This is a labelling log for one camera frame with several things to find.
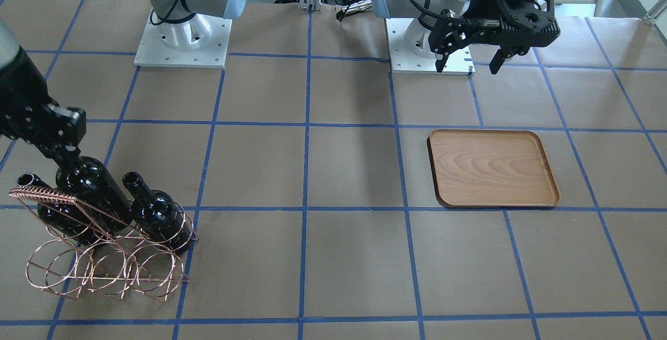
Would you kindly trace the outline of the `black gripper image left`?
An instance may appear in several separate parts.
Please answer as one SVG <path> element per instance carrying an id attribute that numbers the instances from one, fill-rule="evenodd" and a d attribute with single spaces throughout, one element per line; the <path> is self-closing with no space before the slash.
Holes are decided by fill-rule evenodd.
<path id="1" fill-rule="evenodd" d="M 53 100 L 47 82 L 23 48 L 2 68 L 1 79 L 3 136 L 35 145 L 47 159 L 78 159 L 86 111 L 61 107 Z"/>

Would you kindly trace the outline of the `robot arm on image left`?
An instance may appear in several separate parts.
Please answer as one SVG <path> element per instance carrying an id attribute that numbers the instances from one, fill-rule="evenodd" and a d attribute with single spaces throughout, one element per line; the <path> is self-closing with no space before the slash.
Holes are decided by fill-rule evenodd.
<path id="1" fill-rule="evenodd" d="M 150 0 L 138 67 L 223 68 L 232 21 L 247 0 Z M 2 22 L 2 134 L 35 145 L 48 159 L 78 154 L 86 113 L 62 107 L 7 24 Z"/>

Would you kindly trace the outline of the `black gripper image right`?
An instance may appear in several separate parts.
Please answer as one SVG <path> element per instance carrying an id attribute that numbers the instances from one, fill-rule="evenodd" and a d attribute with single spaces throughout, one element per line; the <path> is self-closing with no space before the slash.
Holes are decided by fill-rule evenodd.
<path id="1" fill-rule="evenodd" d="M 453 52 L 471 44 L 495 45 L 490 73 L 505 60 L 526 55 L 532 47 L 548 47 L 561 34 L 554 0 L 469 0 L 465 12 L 441 10 L 429 34 L 436 72 L 443 73 Z"/>

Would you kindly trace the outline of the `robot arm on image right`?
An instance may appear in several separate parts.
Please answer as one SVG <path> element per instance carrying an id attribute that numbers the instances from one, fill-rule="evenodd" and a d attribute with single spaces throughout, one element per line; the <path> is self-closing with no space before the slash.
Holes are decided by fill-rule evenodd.
<path id="1" fill-rule="evenodd" d="M 403 43 L 431 60 L 436 73 L 450 73 L 448 60 L 470 45 L 498 48 L 493 74 L 532 47 L 548 47 L 561 34 L 553 6 L 554 0 L 372 0 L 377 17 L 410 20 Z"/>

